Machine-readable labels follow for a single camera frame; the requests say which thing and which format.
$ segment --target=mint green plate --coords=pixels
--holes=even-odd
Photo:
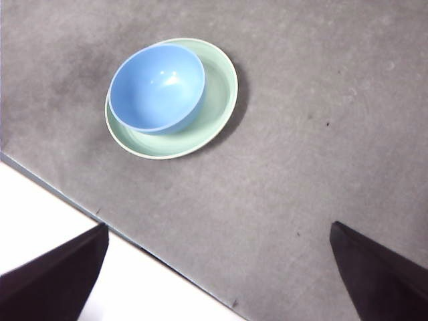
[[[193,50],[205,68],[205,100],[197,119],[181,132],[148,135],[129,129],[113,116],[106,100],[107,127],[115,141],[136,156],[151,159],[180,157],[212,140],[229,120],[238,93],[235,68],[227,55],[215,45],[193,38],[176,38],[162,43],[176,43]]]

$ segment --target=white surface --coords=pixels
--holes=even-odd
[[[59,246],[95,222],[0,163],[0,274]],[[98,281],[79,321],[226,320],[237,314],[110,233]]]

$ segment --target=gray carpet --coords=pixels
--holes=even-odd
[[[426,1],[9,0],[1,14],[3,159],[248,320],[358,320],[335,220],[428,266]],[[200,151],[145,160],[110,136],[106,91],[172,37],[224,49],[238,103]]]

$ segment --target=plate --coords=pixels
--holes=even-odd
[[[205,68],[205,99],[197,119],[186,129],[168,135],[149,135],[119,123],[108,100],[105,103],[107,127],[115,141],[128,152],[144,158],[169,159],[200,149],[226,125],[235,108],[238,81],[227,55],[212,43],[193,38],[176,38],[175,43],[195,52]]]

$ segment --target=plate rim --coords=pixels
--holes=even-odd
[[[235,93],[233,95],[232,98],[232,108],[230,108],[229,114],[225,117],[225,120],[219,125],[218,129],[210,136],[208,136],[208,138],[206,138],[203,142],[201,142],[200,144],[189,148],[183,152],[178,152],[175,154],[169,154],[169,155],[164,155],[164,156],[153,156],[153,155],[149,155],[149,154],[144,154],[142,152],[136,152],[135,150],[132,150],[131,148],[127,147],[125,144],[123,144],[119,138],[116,137],[115,133],[113,132],[111,126],[110,126],[110,122],[108,121],[108,115],[107,115],[107,108],[108,108],[108,93],[109,91],[107,91],[107,95],[106,95],[106,102],[104,105],[104,117],[106,119],[106,123],[107,123],[107,127],[108,127],[108,131],[110,132],[110,135],[112,135],[113,139],[119,144],[119,146],[121,146],[124,150],[126,150],[127,152],[130,152],[131,154],[135,155],[135,156],[139,156],[142,158],[147,158],[147,159],[153,159],[153,160],[163,160],[163,159],[172,159],[172,158],[177,158],[177,157],[181,157],[181,156],[185,156],[187,154],[191,154],[192,152],[195,152],[196,150],[204,147],[206,144],[208,144],[209,142],[211,142],[222,130],[223,128],[226,126],[227,122],[229,121],[233,111],[235,110],[236,107],[236,102],[237,102],[237,95],[238,95],[238,91],[239,91],[239,86],[238,86],[238,79],[237,79],[237,73],[236,73],[236,69],[235,66],[233,65],[232,61],[230,60],[229,56],[220,48],[218,48],[216,45],[213,45],[212,43],[202,40],[202,39],[197,39],[197,38],[192,38],[192,37],[178,37],[178,38],[171,38],[171,39],[167,39],[167,40],[163,40],[160,41],[156,44],[161,44],[161,43],[166,43],[168,41],[196,41],[199,43],[204,43],[205,45],[208,45],[210,47],[212,47],[213,49],[217,50],[220,52],[221,55],[224,56],[225,61],[229,64],[229,66],[231,67],[231,70],[233,72],[233,82],[235,84],[236,90]]]

